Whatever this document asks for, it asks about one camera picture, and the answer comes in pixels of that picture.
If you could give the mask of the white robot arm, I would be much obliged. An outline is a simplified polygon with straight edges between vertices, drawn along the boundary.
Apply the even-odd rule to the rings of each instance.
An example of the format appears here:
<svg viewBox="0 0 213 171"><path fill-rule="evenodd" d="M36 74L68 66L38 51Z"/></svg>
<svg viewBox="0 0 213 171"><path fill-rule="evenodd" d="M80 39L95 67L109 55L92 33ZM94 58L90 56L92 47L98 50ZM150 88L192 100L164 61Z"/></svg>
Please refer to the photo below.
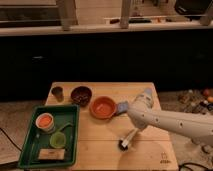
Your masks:
<svg viewBox="0 0 213 171"><path fill-rule="evenodd" d="M136 128L144 130L151 125L213 146L213 116L156 110L153 105L150 88L138 94L129 104L127 115Z"/></svg>

